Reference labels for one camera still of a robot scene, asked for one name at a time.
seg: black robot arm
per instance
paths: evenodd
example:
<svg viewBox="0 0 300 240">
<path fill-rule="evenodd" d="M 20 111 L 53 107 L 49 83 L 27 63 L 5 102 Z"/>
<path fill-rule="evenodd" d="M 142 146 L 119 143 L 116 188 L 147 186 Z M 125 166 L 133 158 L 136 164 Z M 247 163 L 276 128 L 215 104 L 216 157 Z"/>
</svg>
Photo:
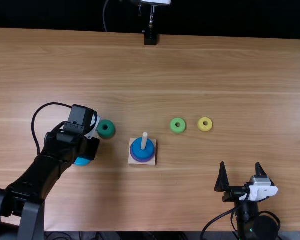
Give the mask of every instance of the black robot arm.
<svg viewBox="0 0 300 240">
<path fill-rule="evenodd" d="M 0 239 L 44 239 L 44 207 L 51 189 L 78 157 L 92 161 L 97 154 L 100 140 L 85 137 L 96 124 L 93 116 L 97 122 L 97 112 L 73 105 L 68 121 L 46 134 L 44 148 L 28 170 L 0 189 Z M 21 217 L 19 227 L 1 222 L 11 215 Z"/>
<path fill-rule="evenodd" d="M 231 224 L 240 240 L 276 240 L 281 227 L 279 218 L 269 211 L 259 212 L 258 203 L 274 196 L 278 188 L 267 176 L 260 163 L 255 164 L 255 175 L 244 186 L 230 186 L 224 162 L 220 164 L 219 176 L 214 191 L 224 192 L 222 201 L 234 203 L 234 208 L 210 221 L 203 229 L 200 239 L 204 239 L 207 228 L 220 218 L 231 214 Z M 262 214 L 270 215 L 275 221 Z M 233 225 L 236 216 L 237 230 Z"/>
</svg>

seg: wooden table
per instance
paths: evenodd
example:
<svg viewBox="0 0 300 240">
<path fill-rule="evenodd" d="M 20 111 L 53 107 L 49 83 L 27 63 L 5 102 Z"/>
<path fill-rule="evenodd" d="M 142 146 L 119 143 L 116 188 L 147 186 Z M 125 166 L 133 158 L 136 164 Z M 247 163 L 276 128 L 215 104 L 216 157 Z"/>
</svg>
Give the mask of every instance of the wooden table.
<svg viewBox="0 0 300 240">
<path fill-rule="evenodd" d="M 73 166 L 46 200 L 46 231 L 201 231 L 231 209 L 214 192 L 224 161 L 243 185 L 260 162 L 279 188 L 259 205 L 283 231 L 300 231 L 300 40 L 0 29 L 0 188 L 36 156 L 33 113 L 79 104 L 112 120 L 88 167 Z M 51 106 L 45 134 L 68 119 Z M 183 118 L 176 135 L 170 121 Z M 210 132 L 197 121 L 213 120 Z M 129 139 L 157 139 L 156 166 L 129 166 Z M 230 217 L 210 231 L 231 231 Z"/>
</svg>

